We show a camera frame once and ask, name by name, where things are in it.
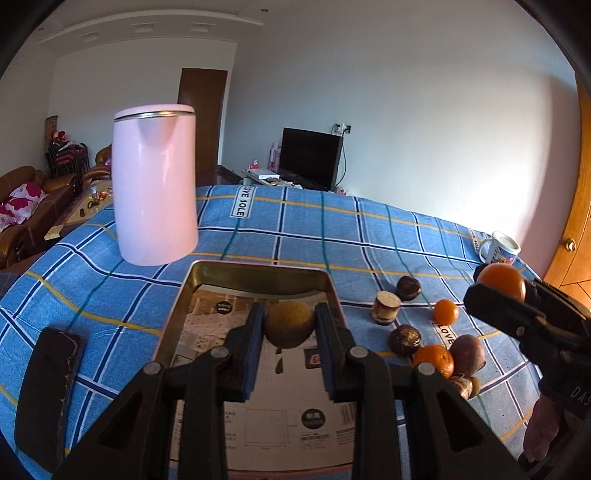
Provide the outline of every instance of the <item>mobile phone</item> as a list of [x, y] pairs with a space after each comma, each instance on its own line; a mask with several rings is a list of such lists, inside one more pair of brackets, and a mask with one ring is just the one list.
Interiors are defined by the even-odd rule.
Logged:
[[80, 335], [44, 328], [22, 381], [14, 439], [44, 469], [64, 459], [64, 434], [74, 378], [82, 356]]

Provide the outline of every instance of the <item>bed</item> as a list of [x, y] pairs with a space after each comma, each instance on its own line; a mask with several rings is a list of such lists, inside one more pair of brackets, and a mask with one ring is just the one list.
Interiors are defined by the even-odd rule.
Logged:
[[[67, 423], [69, 451], [151, 359], [191, 263], [216, 259], [328, 271], [357, 343], [389, 362], [405, 360], [389, 351], [394, 326], [377, 325], [371, 305], [379, 290], [392, 291], [402, 275], [411, 273], [423, 293], [403, 305], [397, 323], [418, 328], [424, 345], [445, 344], [466, 333], [482, 339], [486, 366], [478, 377], [483, 386], [470, 405], [514, 456], [521, 453], [539, 396], [538, 373], [515, 341], [467, 315], [462, 304], [480, 263], [473, 239], [486, 238], [484, 233], [366, 199], [287, 187], [254, 187], [248, 211], [239, 213], [235, 199], [243, 188], [197, 189], [199, 244], [174, 263], [136, 267], [125, 262], [108, 207], [13, 285], [0, 301], [0, 430], [13, 447], [22, 376], [42, 328], [68, 329], [86, 340]], [[524, 277], [535, 277], [520, 260], [515, 265]], [[431, 306], [442, 298], [460, 307], [451, 327], [431, 321]], [[399, 424], [403, 430], [402, 416]], [[17, 454], [35, 478], [50, 477]]]

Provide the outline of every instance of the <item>orange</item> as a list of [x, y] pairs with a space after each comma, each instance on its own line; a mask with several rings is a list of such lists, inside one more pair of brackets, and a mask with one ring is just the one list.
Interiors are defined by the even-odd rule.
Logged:
[[451, 325], [459, 316], [460, 310], [457, 305], [448, 299], [439, 300], [433, 309], [433, 319], [439, 325]]
[[453, 357], [441, 345], [427, 345], [418, 349], [414, 354], [413, 365], [416, 367], [423, 362], [432, 364], [445, 378], [450, 378], [453, 375]]
[[476, 281], [516, 300], [525, 301], [525, 281], [519, 271], [511, 265], [491, 263], [482, 269]]

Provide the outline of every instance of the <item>wall outlet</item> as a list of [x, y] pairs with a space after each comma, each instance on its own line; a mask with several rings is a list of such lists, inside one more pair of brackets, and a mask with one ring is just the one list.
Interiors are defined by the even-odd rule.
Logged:
[[345, 134], [350, 134], [351, 133], [351, 126], [345, 125], [345, 124], [335, 124], [333, 126], [333, 133], [335, 135], [339, 135], [341, 137]]

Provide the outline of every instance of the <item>recessed light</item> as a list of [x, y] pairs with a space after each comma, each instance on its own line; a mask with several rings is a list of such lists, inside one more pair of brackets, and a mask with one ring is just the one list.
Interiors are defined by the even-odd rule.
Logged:
[[191, 32], [209, 32], [209, 27], [215, 27], [212, 23], [191, 23]]
[[135, 32], [136, 33], [144, 33], [144, 32], [153, 32], [154, 31], [154, 26], [156, 25], [156, 23], [137, 23], [132, 25], [132, 27], [135, 27]]
[[82, 39], [82, 41], [84, 43], [89, 42], [89, 41], [96, 41], [96, 40], [100, 39], [100, 35], [97, 31], [85, 33], [83, 35], [80, 35], [79, 37]]

